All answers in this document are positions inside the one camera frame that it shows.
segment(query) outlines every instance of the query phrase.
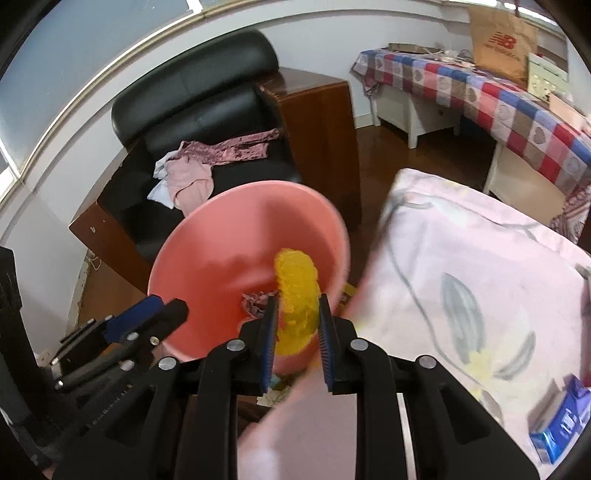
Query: paper bag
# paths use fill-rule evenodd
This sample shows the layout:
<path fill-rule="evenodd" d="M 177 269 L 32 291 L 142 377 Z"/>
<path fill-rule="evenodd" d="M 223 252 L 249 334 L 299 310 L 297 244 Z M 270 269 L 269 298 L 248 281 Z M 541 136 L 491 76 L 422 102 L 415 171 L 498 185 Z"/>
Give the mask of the paper bag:
<path fill-rule="evenodd" d="M 476 66 L 526 86 L 528 55 L 538 51 L 538 28 L 496 8 L 469 6 L 468 11 Z"/>

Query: yellow object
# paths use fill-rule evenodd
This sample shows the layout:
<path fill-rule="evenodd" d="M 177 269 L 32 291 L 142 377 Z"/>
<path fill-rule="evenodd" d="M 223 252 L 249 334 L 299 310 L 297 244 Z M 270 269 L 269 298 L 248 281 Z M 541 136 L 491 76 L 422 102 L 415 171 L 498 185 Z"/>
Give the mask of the yellow object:
<path fill-rule="evenodd" d="M 294 355 L 318 328 L 318 271 L 304 252 L 284 248 L 275 256 L 275 275 L 281 299 L 275 353 Z"/>

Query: red nb logo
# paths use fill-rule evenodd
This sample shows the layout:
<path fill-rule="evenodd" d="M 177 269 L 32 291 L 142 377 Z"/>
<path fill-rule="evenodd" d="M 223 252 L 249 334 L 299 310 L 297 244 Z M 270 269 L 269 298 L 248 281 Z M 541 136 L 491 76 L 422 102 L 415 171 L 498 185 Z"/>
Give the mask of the red nb logo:
<path fill-rule="evenodd" d="M 511 35 L 503 35 L 501 32 L 497 32 L 491 37 L 489 42 L 496 43 L 498 46 L 506 48 L 507 50 L 513 50 L 517 43 L 517 39 L 511 37 Z"/>

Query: pile of clothes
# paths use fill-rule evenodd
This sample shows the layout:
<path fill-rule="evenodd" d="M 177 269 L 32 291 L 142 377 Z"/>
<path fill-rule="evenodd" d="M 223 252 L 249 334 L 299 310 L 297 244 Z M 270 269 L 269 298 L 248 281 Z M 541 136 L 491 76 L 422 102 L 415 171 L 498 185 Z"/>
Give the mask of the pile of clothes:
<path fill-rule="evenodd" d="M 212 167 L 266 158 L 268 142 L 279 135 L 279 130 L 274 128 L 216 145 L 183 141 L 178 150 L 168 152 L 156 162 L 154 178 L 160 182 L 152 189 L 148 200 L 170 209 L 176 207 L 187 216 L 212 194 Z"/>

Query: black leather sofa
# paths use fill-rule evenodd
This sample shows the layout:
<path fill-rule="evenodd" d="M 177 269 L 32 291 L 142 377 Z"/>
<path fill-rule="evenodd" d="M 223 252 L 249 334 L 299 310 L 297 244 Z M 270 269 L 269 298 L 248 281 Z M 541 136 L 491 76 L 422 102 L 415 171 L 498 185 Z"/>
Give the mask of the black leather sofa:
<path fill-rule="evenodd" d="M 257 30 L 238 31 L 187 50 L 116 97 L 113 127 L 131 153 L 99 202 L 150 264 L 183 219 L 180 210 L 146 198 L 158 183 L 155 162 L 182 140 L 215 144 L 281 128 L 276 104 L 254 83 L 277 70 L 267 38 Z M 301 181 L 285 136 L 270 143 L 268 158 L 213 167 L 212 176 L 212 196 L 253 181 Z"/>

